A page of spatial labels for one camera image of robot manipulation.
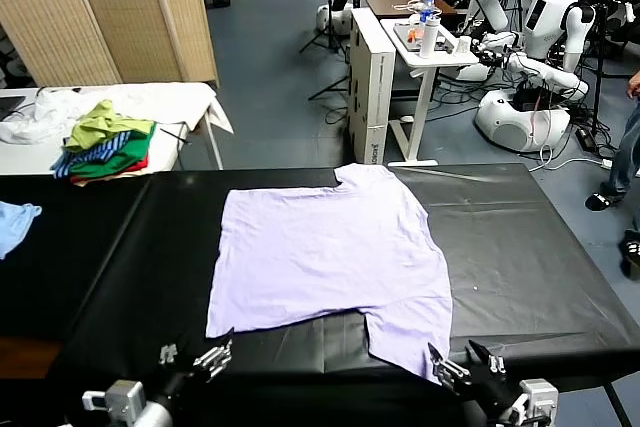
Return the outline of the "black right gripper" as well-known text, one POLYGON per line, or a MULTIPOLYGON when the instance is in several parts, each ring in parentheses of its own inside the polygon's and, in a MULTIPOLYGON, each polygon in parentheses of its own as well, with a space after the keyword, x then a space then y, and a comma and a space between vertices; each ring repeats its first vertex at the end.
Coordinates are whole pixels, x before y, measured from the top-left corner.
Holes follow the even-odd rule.
POLYGON ((429 343, 433 374, 444 387, 456 388, 459 395, 474 400, 486 415, 502 415, 520 397, 521 389, 517 383, 510 382, 504 376, 506 366, 502 356, 494 355, 487 347, 474 340, 469 340, 468 343, 490 371, 471 374, 468 369, 446 359, 429 343))

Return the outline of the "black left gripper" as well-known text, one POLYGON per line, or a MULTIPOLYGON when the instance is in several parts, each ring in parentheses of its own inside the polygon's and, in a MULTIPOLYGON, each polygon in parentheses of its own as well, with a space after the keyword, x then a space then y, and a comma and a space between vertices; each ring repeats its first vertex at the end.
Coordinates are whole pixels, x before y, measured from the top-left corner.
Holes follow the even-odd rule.
MULTIPOLYGON (((162 405, 164 408, 178 408, 185 396, 188 396, 198 382, 213 380, 223 372, 232 359, 234 329, 230 329, 221 337, 221 343, 212 347, 193 362, 194 371, 160 369, 150 377, 148 400, 162 405)), ((178 355, 175 343, 165 344, 160 348, 160 365, 175 362, 178 355)))

